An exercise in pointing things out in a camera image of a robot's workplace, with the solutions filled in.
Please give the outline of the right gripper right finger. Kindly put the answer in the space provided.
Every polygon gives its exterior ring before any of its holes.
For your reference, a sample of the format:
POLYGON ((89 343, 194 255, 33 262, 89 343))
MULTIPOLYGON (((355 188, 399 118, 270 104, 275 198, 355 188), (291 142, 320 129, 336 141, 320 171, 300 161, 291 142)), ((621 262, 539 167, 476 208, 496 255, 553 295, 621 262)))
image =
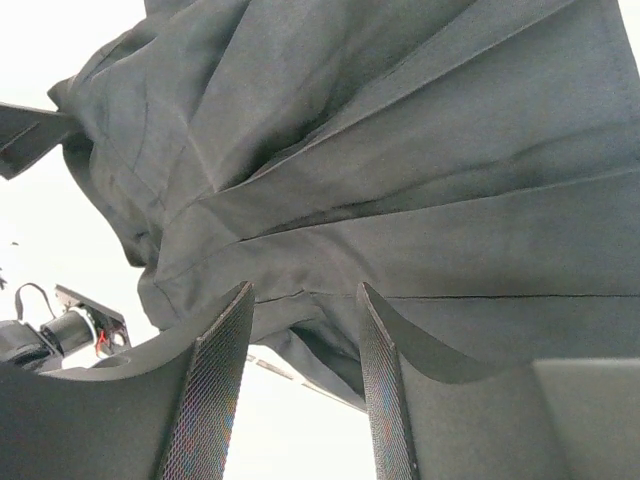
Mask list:
POLYGON ((635 479, 635 358, 477 360, 358 288, 380 479, 635 479))

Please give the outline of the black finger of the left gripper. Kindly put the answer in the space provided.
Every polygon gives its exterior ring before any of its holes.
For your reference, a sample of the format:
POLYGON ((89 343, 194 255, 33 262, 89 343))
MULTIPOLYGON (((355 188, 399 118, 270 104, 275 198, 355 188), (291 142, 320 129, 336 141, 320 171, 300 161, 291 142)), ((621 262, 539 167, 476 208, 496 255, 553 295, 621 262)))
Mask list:
POLYGON ((1 176, 12 180, 75 134, 64 113, 1 104, 1 176))

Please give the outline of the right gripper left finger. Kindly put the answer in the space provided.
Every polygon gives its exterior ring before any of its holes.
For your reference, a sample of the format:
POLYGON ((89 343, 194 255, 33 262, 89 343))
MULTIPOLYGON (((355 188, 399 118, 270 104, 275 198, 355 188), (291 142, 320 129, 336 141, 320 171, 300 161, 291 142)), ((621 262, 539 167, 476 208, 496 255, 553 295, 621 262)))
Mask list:
POLYGON ((90 368, 1 365, 5 479, 220 479, 254 311, 243 282, 90 368))

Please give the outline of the black pleated skirt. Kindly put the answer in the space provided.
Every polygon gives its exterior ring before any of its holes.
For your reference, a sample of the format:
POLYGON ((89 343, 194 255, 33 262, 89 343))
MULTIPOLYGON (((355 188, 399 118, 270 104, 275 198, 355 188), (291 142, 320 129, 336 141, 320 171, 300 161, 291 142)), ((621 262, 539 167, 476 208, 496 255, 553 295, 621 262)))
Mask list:
POLYGON ((161 330, 364 403, 356 291, 485 361, 639 353, 639 73, 615 1, 149 1, 50 98, 161 330))

